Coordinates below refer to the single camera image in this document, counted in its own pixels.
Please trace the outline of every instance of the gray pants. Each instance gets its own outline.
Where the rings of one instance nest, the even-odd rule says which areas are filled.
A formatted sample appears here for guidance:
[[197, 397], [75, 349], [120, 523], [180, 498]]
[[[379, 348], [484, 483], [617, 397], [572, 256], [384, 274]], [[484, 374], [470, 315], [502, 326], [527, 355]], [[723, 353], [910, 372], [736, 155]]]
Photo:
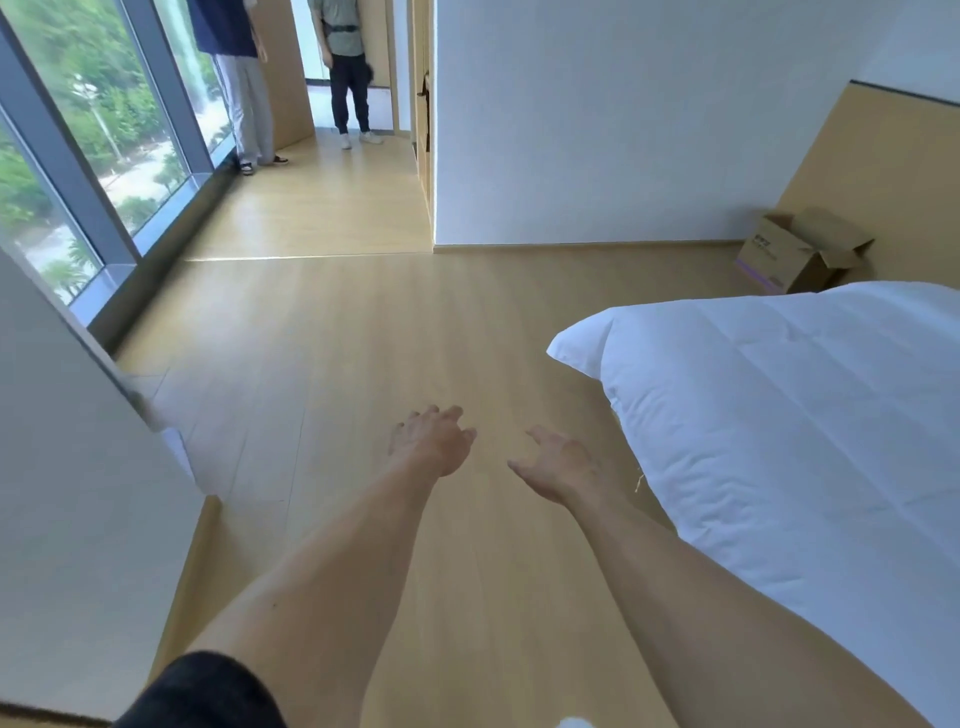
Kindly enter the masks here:
[[213, 64], [227, 99], [240, 163], [270, 164], [275, 154], [274, 116], [260, 59], [214, 56]]

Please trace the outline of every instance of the light wood flooring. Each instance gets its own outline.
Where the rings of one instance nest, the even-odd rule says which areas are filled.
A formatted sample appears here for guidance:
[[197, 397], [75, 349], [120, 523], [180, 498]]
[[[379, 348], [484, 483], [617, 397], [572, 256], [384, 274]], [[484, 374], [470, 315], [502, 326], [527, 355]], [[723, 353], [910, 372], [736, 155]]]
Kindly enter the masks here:
[[[232, 234], [223, 225], [203, 245]], [[504, 461], [531, 452], [523, 429], [543, 423], [584, 438], [632, 492], [636, 461], [599, 385], [544, 350], [608, 306], [753, 293], [735, 255], [659, 245], [182, 264], [119, 362], [224, 500], [187, 631], [340, 512], [383, 463], [394, 422], [459, 402], [479, 439], [427, 506], [363, 725], [580, 716], [672, 728], [579, 529]]]
[[188, 260], [424, 253], [432, 247], [410, 140], [353, 149], [317, 130], [281, 150], [285, 167], [237, 180], [186, 252]]

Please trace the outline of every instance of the white bedsheet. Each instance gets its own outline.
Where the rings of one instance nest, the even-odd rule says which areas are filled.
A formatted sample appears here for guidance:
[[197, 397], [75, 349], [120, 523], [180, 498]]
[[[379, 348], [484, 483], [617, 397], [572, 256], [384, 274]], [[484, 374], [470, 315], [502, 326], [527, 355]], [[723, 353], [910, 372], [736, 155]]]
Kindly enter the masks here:
[[613, 308], [548, 353], [603, 382], [681, 538], [960, 725], [960, 292]]

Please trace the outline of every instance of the mattress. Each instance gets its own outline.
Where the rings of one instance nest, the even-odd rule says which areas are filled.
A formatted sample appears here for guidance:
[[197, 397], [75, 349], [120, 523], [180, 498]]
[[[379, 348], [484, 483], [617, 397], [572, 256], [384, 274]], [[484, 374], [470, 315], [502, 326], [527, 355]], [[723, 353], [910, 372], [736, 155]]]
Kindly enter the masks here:
[[685, 541], [960, 720], [960, 292], [612, 308], [548, 353], [599, 379]]

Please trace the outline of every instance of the white wall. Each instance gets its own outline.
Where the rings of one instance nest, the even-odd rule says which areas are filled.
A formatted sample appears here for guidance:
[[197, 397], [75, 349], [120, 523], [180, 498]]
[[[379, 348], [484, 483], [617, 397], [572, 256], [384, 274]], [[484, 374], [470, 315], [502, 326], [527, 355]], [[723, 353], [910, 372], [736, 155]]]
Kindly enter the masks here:
[[324, 60], [320, 57], [320, 43], [313, 28], [313, 15], [309, 0], [290, 0], [294, 9], [294, 24], [297, 26], [297, 43], [303, 60], [303, 76], [307, 79], [328, 79]]
[[203, 496], [0, 251], [0, 701], [117, 718]]
[[743, 236], [899, 7], [437, 3], [437, 243]]
[[397, 125], [410, 131], [410, 40], [407, 32], [407, 0], [394, 0], [394, 54], [396, 69]]
[[856, 78], [960, 103], [960, 2], [912, 0]]

